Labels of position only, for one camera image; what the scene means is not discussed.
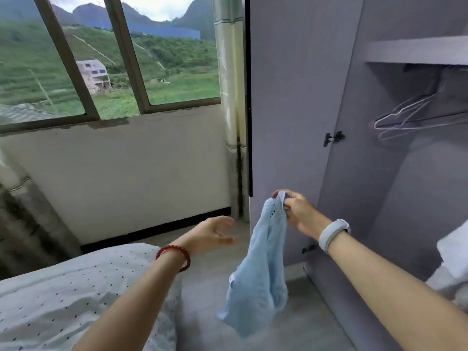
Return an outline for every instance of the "wardrobe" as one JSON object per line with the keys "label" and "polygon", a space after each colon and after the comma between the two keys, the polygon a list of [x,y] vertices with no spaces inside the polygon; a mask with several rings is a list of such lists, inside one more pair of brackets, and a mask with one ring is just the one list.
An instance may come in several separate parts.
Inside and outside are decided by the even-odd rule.
{"label": "wardrobe", "polygon": [[[245,1],[251,221],[275,189],[301,192],[425,281],[468,219],[468,0]],[[421,96],[419,129],[376,129]],[[307,262],[358,350],[400,350],[313,244],[290,229],[285,265]]]}

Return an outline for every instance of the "cloud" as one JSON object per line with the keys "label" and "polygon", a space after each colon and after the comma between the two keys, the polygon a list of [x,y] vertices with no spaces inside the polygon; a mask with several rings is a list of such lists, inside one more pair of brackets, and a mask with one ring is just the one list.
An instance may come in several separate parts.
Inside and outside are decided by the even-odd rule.
{"label": "cloud", "polygon": [[[155,21],[172,20],[181,17],[193,0],[121,0],[139,13]],[[92,3],[104,6],[103,0],[50,0],[51,3],[72,12],[77,6]]]}

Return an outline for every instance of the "curtain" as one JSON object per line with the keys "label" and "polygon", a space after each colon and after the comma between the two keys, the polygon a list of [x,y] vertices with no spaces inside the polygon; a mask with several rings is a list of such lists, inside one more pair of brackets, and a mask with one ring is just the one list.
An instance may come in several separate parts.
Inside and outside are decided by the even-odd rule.
{"label": "curtain", "polygon": [[249,221],[242,0],[213,0],[221,107],[225,118],[231,215]]}
{"label": "curtain", "polygon": [[80,243],[30,177],[0,151],[0,279],[81,254]]}

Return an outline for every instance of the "blue cloth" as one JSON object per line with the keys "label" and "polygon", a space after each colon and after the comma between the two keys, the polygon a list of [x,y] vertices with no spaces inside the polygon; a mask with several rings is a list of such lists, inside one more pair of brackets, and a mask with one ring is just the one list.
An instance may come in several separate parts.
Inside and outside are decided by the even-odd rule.
{"label": "blue cloth", "polygon": [[283,248],[287,220],[285,192],[269,198],[250,238],[249,252],[229,278],[226,306],[218,318],[248,337],[267,326],[284,308],[288,289],[284,281]]}

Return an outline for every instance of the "white bedsheet with dots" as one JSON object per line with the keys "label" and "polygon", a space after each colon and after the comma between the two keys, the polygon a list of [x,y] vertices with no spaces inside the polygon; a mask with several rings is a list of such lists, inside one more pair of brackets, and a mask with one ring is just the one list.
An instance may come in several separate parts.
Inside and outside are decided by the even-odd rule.
{"label": "white bedsheet with dots", "polygon": [[[125,293],[159,248],[128,244],[0,281],[0,350],[70,350]],[[182,282],[169,290],[145,351],[175,351]]]}

